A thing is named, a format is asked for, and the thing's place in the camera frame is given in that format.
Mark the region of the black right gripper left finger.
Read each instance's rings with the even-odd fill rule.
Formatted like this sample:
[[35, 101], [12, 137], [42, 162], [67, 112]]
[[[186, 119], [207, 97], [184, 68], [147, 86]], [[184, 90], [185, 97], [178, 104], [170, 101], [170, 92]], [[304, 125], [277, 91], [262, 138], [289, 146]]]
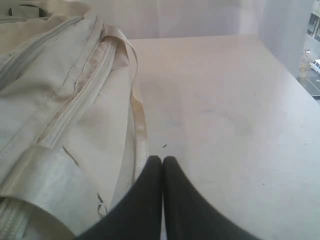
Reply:
[[77, 240], [159, 240], [162, 226], [162, 161], [150, 156], [138, 179], [102, 220]]

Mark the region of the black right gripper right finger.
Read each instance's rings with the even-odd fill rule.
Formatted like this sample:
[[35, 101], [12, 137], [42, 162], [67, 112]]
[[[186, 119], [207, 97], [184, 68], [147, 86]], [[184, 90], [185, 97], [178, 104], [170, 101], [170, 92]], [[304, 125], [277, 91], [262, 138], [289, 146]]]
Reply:
[[163, 160], [163, 204], [169, 240], [255, 239], [202, 197], [173, 156]]

